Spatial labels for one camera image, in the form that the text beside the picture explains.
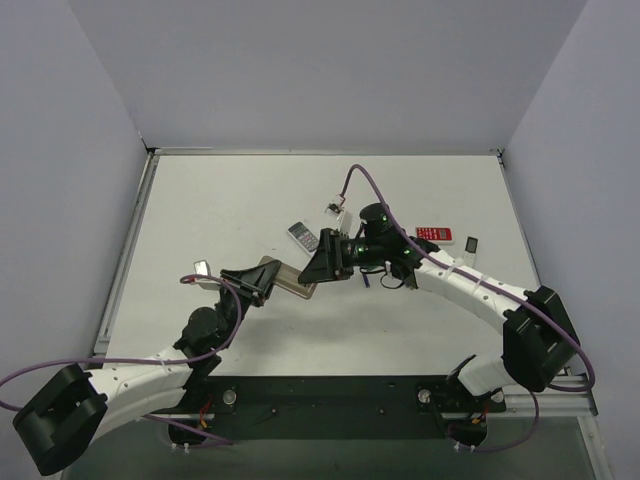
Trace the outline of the beige remote control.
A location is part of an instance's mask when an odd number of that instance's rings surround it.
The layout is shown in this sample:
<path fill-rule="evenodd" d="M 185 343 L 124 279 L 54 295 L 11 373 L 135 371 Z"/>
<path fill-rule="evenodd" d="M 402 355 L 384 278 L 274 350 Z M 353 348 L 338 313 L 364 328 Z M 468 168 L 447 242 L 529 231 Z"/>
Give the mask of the beige remote control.
<path fill-rule="evenodd" d="M 279 269 L 273 280 L 273 284 L 288 293 L 294 294 L 302 299 L 309 300 L 316 288 L 316 284 L 301 284 L 298 282 L 300 271 L 296 268 L 280 261 Z"/>

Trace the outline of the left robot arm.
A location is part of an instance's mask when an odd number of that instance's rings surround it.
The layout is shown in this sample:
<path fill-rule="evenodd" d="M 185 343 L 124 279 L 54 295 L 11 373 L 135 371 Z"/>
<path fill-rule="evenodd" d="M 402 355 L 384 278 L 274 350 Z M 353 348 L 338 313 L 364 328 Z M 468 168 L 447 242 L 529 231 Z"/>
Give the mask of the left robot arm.
<path fill-rule="evenodd" d="M 218 290 L 219 299 L 194 310 L 179 339 L 150 357 L 105 358 L 95 369 L 83 360 L 56 362 L 58 372 L 12 421 L 38 472 L 64 470 L 93 440 L 145 415 L 199 408 L 205 398 L 200 381 L 219 365 L 219 352 L 230 346 L 248 309 L 269 298 L 281 266 L 271 260 L 218 276 L 182 277 L 183 284 Z"/>

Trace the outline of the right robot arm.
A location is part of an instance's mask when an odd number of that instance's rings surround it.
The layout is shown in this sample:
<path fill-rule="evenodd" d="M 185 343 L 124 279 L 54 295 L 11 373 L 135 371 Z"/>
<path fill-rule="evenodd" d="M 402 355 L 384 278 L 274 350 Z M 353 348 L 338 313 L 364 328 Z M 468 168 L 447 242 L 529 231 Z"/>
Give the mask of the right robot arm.
<path fill-rule="evenodd" d="M 531 291 L 483 275 L 439 246 L 400 231 L 380 203 L 364 207 L 360 221 L 357 238 L 331 228 L 321 231 L 299 283 L 342 281 L 359 267 L 383 267 L 403 286 L 439 295 L 476 315 L 501 335 L 502 349 L 473 355 L 452 371 L 470 395 L 508 385 L 542 392 L 575 355 L 579 340 L 554 290 Z"/>

